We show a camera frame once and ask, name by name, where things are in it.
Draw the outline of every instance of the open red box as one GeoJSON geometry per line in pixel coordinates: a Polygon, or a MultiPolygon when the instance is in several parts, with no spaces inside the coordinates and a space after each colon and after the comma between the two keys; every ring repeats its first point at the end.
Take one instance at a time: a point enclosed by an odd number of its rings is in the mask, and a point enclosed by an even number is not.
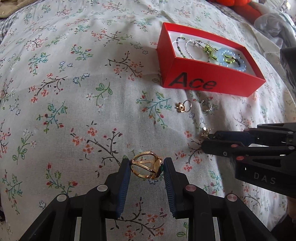
{"type": "Polygon", "coordinates": [[[163,23],[157,54],[162,75],[162,86],[186,90],[210,91],[248,97],[266,81],[247,49],[231,40],[199,29],[163,23]],[[177,57],[169,31],[194,35],[216,41],[243,53],[253,75],[217,64],[177,57]]]}

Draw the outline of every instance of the floral fabric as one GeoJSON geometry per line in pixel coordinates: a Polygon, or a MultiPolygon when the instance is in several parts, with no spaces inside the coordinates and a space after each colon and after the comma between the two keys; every ring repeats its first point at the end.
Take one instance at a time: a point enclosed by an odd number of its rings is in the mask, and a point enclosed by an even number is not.
{"type": "MultiPolygon", "coordinates": [[[[286,197],[234,179],[229,160],[202,153],[203,127],[242,131],[293,122],[295,104],[261,55],[274,45],[206,1],[45,0],[22,11],[0,45],[0,240],[18,240],[59,193],[85,194],[123,157],[151,150],[212,195],[233,192],[272,229],[286,197]],[[248,48],[267,82],[249,98],[160,86],[163,22],[203,29],[248,48]],[[190,113],[175,104],[189,99],[190,113]]],[[[280,66],[274,55],[274,66],[280,66]]],[[[169,211],[163,176],[131,175],[109,240],[186,240],[169,211]]]]}

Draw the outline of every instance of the ring band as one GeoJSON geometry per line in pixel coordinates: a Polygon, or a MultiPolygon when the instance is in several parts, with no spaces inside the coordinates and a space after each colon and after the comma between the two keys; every ring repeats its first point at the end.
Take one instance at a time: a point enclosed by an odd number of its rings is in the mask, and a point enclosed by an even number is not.
{"type": "Polygon", "coordinates": [[[191,103],[190,100],[185,100],[185,101],[183,102],[183,104],[182,104],[181,102],[179,102],[179,103],[177,104],[177,110],[178,110],[179,112],[181,112],[181,113],[183,113],[183,112],[189,112],[189,111],[191,110],[191,107],[192,107],[192,103],[191,103]],[[185,107],[185,103],[186,103],[187,101],[190,103],[189,110],[186,110],[186,107],[185,107]]]}
{"type": "Polygon", "coordinates": [[[133,159],[131,159],[131,171],[136,176],[141,177],[141,178],[145,178],[145,179],[148,179],[148,178],[156,179],[156,178],[158,178],[160,176],[160,174],[163,171],[163,160],[160,157],[158,157],[152,151],[144,151],[144,152],[136,155],[133,159]],[[137,158],[139,158],[141,156],[146,156],[146,155],[153,156],[154,157],[154,160],[136,161],[137,158]],[[151,168],[143,165],[145,163],[151,163],[152,164],[151,168]],[[150,172],[150,175],[142,175],[142,174],[138,173],[136,170],[134,170],[132,168],[133,165],[138,166],[138,167],[141,167],[141,168],[149,171],[150,172]]]}

